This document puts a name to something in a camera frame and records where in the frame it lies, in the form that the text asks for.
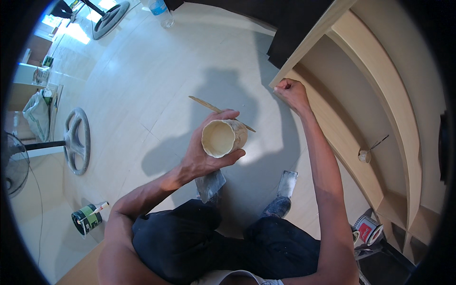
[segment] white plastic bag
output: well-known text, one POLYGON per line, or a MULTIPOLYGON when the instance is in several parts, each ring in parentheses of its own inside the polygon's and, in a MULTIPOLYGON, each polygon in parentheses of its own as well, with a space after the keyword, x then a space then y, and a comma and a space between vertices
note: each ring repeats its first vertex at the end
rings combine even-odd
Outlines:
POLYGON ((39 92, 36 92, 24 107, 22 113, 30 126, 30 130, 42 142, 49 138, 49 110, 39 92))
POLYGON ((50 68, 41 68, 37 67, 35 72, 33 73, 33 84, 46 86, 47 80, 49 79, 49 75, 51 74, 50 68))

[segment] man's arm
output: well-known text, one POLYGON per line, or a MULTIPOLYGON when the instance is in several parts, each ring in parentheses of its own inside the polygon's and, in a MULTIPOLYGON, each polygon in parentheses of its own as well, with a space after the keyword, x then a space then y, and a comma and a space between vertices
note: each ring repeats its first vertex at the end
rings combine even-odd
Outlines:
POLYGON ((162 177, 134 189, 113 205, 104 231, 105 247, 98 258, 100 284, 168 284, 139 259, 133 248, 131 227, 139 215, 150 212, 175 190, 197 177, 232 165, 245 155, 244 150, 236 150, 216 159, 208 156, 201 145, 202 129, 210 121, 234 119, 238 115, 238 111, 229 109, 221 114, 211 113, 193 132, 180 165, 162 177))
POLYGON ((311 161, 321 231, 317 272, 282 281, 285 285, 357 284, 358 269, 353 254, 352 232, 334 153, 311 110, 304 85, 299 81, 283 79, 274 90, 301 118, 311 161))

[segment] fist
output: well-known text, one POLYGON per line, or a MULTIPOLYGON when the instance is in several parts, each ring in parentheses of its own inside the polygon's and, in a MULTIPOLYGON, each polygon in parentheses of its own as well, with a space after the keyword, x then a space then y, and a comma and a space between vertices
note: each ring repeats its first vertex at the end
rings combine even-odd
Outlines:
POLYGON ((285 78, 274 87, 274 92, 297 113, 302 114, 310 108, 306 88, 301 82, 285 78))

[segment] black pole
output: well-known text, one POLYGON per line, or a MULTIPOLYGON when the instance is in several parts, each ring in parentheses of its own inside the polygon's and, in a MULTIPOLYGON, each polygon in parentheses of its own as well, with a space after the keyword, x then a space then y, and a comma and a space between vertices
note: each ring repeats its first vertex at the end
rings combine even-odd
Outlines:
POLYGON ((85 5, 89 6, 90 8, 92 8, 92 10, 95 10, 95 12, 97 12, 98 14, 100 14, 101 16, 104 16, 104 12, 101 11, 100 8, 98 8, 97 6, 95 6, 92 2, 90 2, 89 0, 81 0, 85 5))
POLYGON ((25 145, 26 150, 40 150, 40 149, 45 149, 45 148, 54 147, 54 146, 65 146, 65 141, 58 140, 58 141, 50 141, 50 142, 46 142, 46 143, 25 145))

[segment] dark pants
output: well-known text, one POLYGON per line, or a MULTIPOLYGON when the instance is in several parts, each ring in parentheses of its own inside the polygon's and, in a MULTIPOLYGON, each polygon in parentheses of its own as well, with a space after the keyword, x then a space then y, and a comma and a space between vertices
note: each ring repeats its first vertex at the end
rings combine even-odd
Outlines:
POLYGON ((221 221, 213 204, 190 200, 137 218, 133 247, 149 269, 173 284, 189 284, 215 269, 243 269, 264 279, 316 272, 320 241, 290 222, 261 218, 237 239, 215 231, 221 221))
POLYGON ((68 4, 63 0, 58 1, 51 12, 52 15, 65 19, 69 19, 72 13, 73 11, 71 10, 70 6, 68 6, 68 4))

